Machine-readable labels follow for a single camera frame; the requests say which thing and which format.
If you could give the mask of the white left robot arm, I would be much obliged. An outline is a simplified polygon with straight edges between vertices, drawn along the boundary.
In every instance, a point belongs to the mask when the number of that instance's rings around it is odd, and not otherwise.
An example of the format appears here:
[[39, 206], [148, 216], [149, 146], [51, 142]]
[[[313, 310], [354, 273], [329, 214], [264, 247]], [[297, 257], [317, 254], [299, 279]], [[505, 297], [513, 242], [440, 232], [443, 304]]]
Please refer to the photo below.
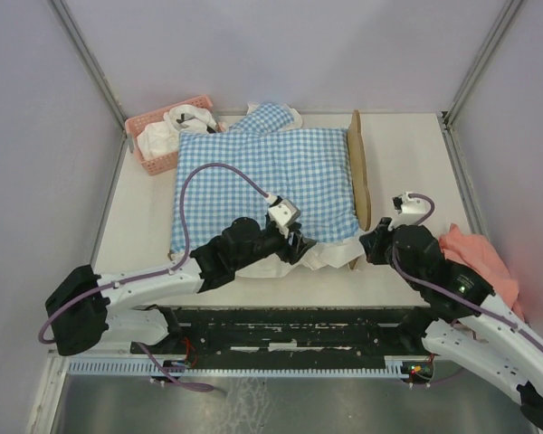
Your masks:
[[194, 294], [222, 287], [238, 270], [275, 255], [291, 265], [316, 245], [293, 223], [283, 235], [274, 222], [265, 228], [240, 218], [189, 254], [182, 266], [167, 265], [139, 275], [113, 278], [102, 284], [90, 265], [74, 269], [45, 302], [47, 326], [58, 353], [83, 353], [110, 330], [110, 315], [149, 302], [153, 296]]

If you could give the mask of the wooden pet bed frame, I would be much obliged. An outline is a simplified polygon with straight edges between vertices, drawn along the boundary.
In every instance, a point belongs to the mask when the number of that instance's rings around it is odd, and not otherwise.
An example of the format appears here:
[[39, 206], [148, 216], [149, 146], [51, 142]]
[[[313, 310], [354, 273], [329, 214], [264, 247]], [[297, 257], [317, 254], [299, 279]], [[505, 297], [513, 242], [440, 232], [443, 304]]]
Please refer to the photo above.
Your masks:
[[368, 231], [372, 222], [372, 203], [368, 187], [367, 160], [358, 110], [351, 114], [347, 132], [348, 161], [353, 189], [354, 210], [359, 228]]

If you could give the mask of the blue gingham mattress pad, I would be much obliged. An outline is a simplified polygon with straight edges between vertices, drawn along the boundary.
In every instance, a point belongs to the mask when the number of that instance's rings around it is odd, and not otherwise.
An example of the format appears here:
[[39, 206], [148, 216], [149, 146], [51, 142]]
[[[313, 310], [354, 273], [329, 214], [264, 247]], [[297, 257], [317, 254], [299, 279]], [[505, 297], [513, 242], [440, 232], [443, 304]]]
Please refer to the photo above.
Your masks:
[[317, 242], [299, 266], [339, 269], [362, 255], [343, 127], [182, 134], [171, 253], [205, 245], [240, 217], [263, 226], [267, 193], [293, 203], [302, 234]]

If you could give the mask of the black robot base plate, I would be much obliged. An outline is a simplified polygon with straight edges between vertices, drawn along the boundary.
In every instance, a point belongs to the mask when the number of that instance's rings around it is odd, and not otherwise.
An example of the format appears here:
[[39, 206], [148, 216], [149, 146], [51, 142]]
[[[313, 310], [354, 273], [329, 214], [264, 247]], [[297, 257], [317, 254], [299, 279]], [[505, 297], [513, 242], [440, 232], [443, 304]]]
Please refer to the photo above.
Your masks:
[[181, 354], [197, 368], [362, 367], [427, 355], [417, 335], [430, 311], [421, 307], [161, 311], [169, 332], [148, 350]]

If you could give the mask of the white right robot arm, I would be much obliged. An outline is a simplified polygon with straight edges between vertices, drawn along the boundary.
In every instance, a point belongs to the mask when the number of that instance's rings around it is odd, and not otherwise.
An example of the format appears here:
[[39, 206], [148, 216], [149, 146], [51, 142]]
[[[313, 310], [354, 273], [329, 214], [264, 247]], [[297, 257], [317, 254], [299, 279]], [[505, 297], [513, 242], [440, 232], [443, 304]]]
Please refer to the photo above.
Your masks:
[[476, 374], [543, 431], [543, 338], [474, 269], [447, 259], [427, 228], [390, 224], [384, 218], [360, 237], [367, 261], [390, 266], [432, 310], [410, 314], [398, 345], [410, 354], [424, 348]]

